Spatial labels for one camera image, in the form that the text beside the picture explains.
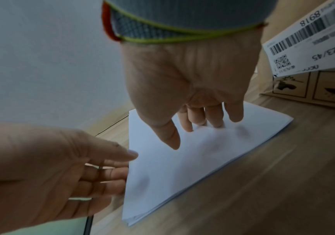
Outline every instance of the hand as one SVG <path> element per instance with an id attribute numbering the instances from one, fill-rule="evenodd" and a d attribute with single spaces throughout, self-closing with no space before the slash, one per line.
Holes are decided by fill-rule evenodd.
<path id="1" fill-rule="evenodd" d="M 83 131 L 0 124 L 0 233 L 94 215 L 124 192 L 136 157 Z"/>
<path id="2" fill-rule="evenodd" d="M 180 137 L 171 118 L 178 113 L 184 130 L 208 120 L 223 124 L 243 118 L 243 100 L 261 49 L 262 29 L 187 43 L 122 43 L 126 85 L 140 118 L 173 149 Z"/>

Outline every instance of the wooden surface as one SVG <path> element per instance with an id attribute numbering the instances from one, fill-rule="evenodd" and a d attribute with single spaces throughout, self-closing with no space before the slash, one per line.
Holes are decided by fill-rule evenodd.
<path id="1" fill-rule="evenodd" d="M 245 100 L 294 121 L 132 227 L 117 198 L 91 234 L 335 235 L 335 109 L 259 96 L 255 79 Z M 128 147 L 128 118 L 99 137 Z"/>

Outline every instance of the gray sleeve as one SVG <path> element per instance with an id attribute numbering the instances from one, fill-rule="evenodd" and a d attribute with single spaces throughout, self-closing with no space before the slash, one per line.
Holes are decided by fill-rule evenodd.
<path id="1" fill-rule="evenodd" d="M 262 23 L 277 0 L 106 0 L 146 21 L 193 30 L 225 30 Z"/>

